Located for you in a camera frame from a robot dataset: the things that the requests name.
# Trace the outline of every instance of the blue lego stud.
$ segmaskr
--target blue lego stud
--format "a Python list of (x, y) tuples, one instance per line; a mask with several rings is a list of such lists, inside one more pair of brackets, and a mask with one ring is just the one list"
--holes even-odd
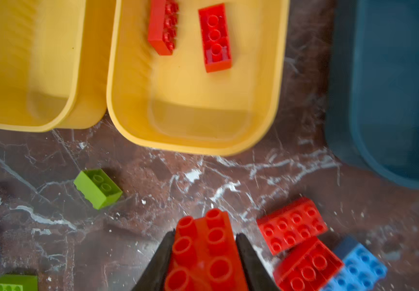
[(372, 290), (387, 274), (386, 266), (351, 236), (347, 236), (334, 253), (344, 262), (344, 267), (321, 291)]

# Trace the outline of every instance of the yellow plastic bin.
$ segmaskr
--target yellow plastic bin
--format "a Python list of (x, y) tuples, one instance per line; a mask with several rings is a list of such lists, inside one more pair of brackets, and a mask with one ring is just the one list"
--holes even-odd
[(231, 155), (258, 142), (276, 115), (288, 0), (227, 0), (233, 67), (206, 73), (198, 9), (180, 0), (176, 50), (148, 44), (149, 0), (117, 0), (107, 106), (117, 129), (151, 148)]
[(106, 111), (115, 0), (0, 0), (0, 129), (84, 129)]

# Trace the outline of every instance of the red brick held by gripper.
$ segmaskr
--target red brick held by gripper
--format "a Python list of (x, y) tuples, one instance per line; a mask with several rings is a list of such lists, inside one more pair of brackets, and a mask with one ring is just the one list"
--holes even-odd
[(198, 10), (206, 72), (232, 67), (229, 31), (224, 3)]
[(164, 290), (248, 291), (227, 212), (179, 220)]
[(256, 222), (273, 255), (327, 231), (315, 204), (305, 197)]
[(159, 55), (172, 55), (175, 49), (178, 11), (174, 0), (151, 0), (148, 42)]
[(293, 249), (274, 270), (282, 291), (317, 291), (337, 274), (344, 263), (317, 237)]

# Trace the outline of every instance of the upside-down green brick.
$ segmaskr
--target upside-down green brick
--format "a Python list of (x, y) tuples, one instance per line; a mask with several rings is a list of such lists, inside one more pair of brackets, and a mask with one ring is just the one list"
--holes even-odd
[(122, 195), (122, 190), (101, 169), (81, 171), (73, 183), (95, 209), (114, 204)]
[(3, 275), (0, 291), (38, 291), (38, 277), (27, 275)]

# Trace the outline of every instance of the table surface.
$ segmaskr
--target table surface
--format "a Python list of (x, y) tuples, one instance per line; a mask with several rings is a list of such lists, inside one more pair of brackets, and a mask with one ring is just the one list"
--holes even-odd
[[(0, 130), (0, 275), (37, 274), (43, 291), (129, 291), (164, 234), (212, 207), (229, 212), (272, 272), (282, 256), (255, 220), (302, 194), (329, 226), (326, 245), (352, 234), (387, 265), (375, 290), (419, 291), (419, 191), (341, 164), (324, 141), (334, 5), (292, 1), (276, 120), (242, 154), (142, 148), (108, 115), (87, 130)], [(115, 205), (95, 210), (75, 189), (85, 168), (124, 190)]]

